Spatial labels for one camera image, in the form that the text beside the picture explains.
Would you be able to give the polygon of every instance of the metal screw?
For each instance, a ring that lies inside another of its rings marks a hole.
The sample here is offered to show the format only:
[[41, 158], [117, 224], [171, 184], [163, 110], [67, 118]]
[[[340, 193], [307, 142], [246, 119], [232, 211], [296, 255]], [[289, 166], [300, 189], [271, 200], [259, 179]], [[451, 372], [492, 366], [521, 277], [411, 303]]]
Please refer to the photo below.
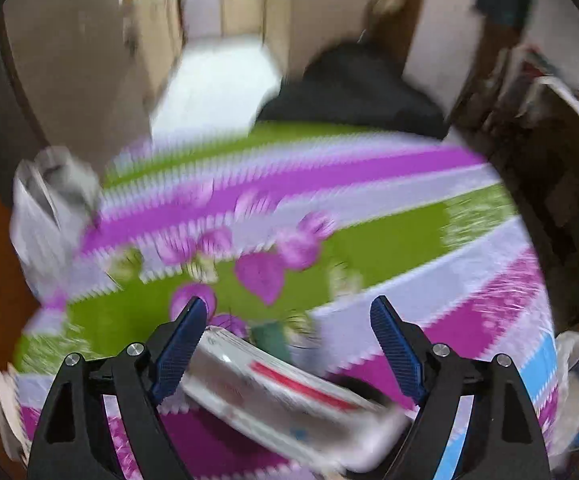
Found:
[[431, 349], [438, 357], [447, 357], [449, 355], [449, 346], [443, 343], [436, 343]]
[[132, 357], [136, 357], [137, 355], [141, 355], [145, 347], [141, 345], [141, 343], [132, 343], [128, 346], [127, 353]]
[[65, 358], [65, 364], [67, 366], [74, 366], [77, 362], [79, 362], [81, 356], [78, 354], [70, 354]]
[[509, 357], [506, 354], [498, 354], [496, 356], [496, 362], [501, 366], [507, 368], [508, 366], [511, 365], [511, 357]]

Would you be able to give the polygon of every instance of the blue gripper pad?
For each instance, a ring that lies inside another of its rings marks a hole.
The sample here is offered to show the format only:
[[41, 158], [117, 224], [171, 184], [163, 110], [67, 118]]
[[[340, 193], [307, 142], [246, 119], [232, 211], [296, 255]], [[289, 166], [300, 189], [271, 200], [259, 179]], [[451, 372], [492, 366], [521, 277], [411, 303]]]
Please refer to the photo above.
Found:
[[369, 321], [401, 391], [420, 404], [427, 395], [423, 386], [423, 365], [380, 298], [372, 301]]
[[181, 315], [185, 317], [156, 360], [156, 381], [150, 393], [157, 405], [176, 390], [207, 325], [207, 308], [202, 300], [196, 299]]

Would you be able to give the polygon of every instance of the green stripe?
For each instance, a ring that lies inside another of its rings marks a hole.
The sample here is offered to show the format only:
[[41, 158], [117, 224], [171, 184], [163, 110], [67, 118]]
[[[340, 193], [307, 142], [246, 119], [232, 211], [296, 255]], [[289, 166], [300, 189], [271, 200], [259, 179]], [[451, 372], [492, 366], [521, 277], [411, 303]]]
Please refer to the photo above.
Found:
[[[459, 203], [463, 213], [457, 218]], [[323, 242], [316, 265], [302, 272], [285, 272], [281, 295], [271, 307], [238, 282], [233, 261], [219, 262], [219, 281], [212, 285], [217, 312], [231, 312], [249, 322], [285, 319], [330, 301], [329, 274], [337, 264], [360, 273], [362, 286], [377, 285], [460, 248], [514, 214], [505, 189], [496, 184], [337, 231]], [[456, 222], [458, 237], [448, 229]], [[121, 292], [74, 303], [68, 306], [69, 318], [73, 326], [81, 327], [79, 337], [71, 338], [74, 343], [58, 346], [51, 338], [24, 337], [15, 363], [22, 371], [47, 370], [48, 348], [54, 348], [60, 349], [52, 363], [58, 369], [64, 355], [73, 351], [70, 344], [92, 355], [114, 355], [133, 340], [145, 341], [157, 325], [169, 320], [172, 294], [189, 281], [186, 274], [146, 284], [136, 280]]]
[[367, 131], [362, 126], [308, 123], [257, 123], [247, 137], [217, 139], [207, 144], [185, 146], [181, 150], [162, 153], [153, 158], [137, 162], [120, 172], [110, 170], [106, 175], [105, 189], [111, 189], [143, 176], [171, 170], [191, 162], [219, 155], [260, 148], [266, 145], [290, 142], [292, 140], [311, 139], [315, 137], [353, 134]]

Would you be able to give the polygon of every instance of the floor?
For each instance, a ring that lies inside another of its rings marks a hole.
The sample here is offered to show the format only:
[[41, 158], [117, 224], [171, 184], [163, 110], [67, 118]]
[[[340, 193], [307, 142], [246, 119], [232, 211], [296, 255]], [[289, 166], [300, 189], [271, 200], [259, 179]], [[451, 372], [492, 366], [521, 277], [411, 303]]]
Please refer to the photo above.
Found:
[[154, 142], [247, 132], [281, 73], [259, 37], [190, 44], [151, 117]]

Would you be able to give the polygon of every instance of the red object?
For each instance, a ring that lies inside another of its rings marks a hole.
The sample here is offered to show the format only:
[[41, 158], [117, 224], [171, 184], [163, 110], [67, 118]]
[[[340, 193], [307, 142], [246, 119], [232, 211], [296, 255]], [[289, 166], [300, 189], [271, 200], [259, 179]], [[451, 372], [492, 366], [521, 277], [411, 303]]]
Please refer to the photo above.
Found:
[[359, 407], [356, 404], [352, 404], [347, 400], [338, 399], [337, 397], [331, 396], [329, 394], [311, 388], [306, 384], [299, 383], [298, 381], [291, 379], [281, 374], [280, 372], [277, 372], [276, 370], [273, 370], [265, 366], [263, 363], [253, 362], [252, 364], [250, 364], [250, 368], [257, 374], [267, 377], [268, 379], [271, 379], [276, 383], [282, 384], [283, 386], [292, 390], [293, 392], [296, 392], [298, 394], [301, 394], [305, 397], [309, 397], [314, 400], [318, 400], [319, 402], [328, 404], [329, 406], [333, 406], [334, 408], [338, 408], [343, 412], [349, 412], [351, 410], [359, 409]]

